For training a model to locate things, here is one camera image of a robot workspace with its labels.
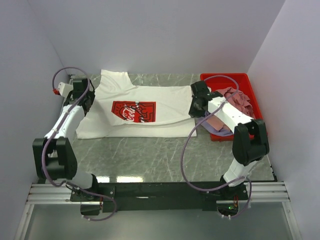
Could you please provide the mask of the white t shirt red print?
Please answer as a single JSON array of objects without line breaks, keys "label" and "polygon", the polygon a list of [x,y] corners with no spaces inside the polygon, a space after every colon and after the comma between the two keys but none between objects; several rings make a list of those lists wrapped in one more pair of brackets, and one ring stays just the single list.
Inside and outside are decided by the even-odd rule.
[{"label": "white t shirt red print", "polygon": [[190,86],[139,86],[127,72],[100,73],[93,105],[76,129],[78,139],[190,135],[195,127]]}]

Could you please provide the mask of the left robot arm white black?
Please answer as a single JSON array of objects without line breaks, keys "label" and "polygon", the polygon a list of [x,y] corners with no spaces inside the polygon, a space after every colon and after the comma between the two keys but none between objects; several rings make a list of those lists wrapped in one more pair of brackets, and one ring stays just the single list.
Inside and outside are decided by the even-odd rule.
[{"label": "left robot arm white black", "polygon": [[56,93],[62,95],[70,87],[63,103],[62,112],[53,128],[43,137],[32,143],[35,169],[40,180],[47,180],[55,187],[64,183],[82,190],[88,201],[100,195],[97,177],[78,169],[78,162],[72,149],[76,129],[89,112],[95,90],[88,78],[77,78],[72,85],[60,83]]}]

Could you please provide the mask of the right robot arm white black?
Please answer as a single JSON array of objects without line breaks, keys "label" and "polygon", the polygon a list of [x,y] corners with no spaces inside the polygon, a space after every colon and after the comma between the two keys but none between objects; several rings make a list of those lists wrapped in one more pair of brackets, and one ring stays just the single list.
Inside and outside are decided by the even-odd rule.
[{"label": "right robot arm white black", "polygon": [[183,160],[186,146],[180,157],[180,170],[184,181],[193,189],[202,192],[219,190],[222,198],[230,200],[237,194],[237,186],[242,184],[253,166],[270,152],[266,124],[263,119],[245,115],[217,91],[210,92],[204,81],[191,85],[192,102],[189,115],[201,118],[191,130],[189,141],[197,127],[212,116],[219,118],[233,133],[233,161],[222,176],[222,185],[214,188],[200,188],[187,180]]}]

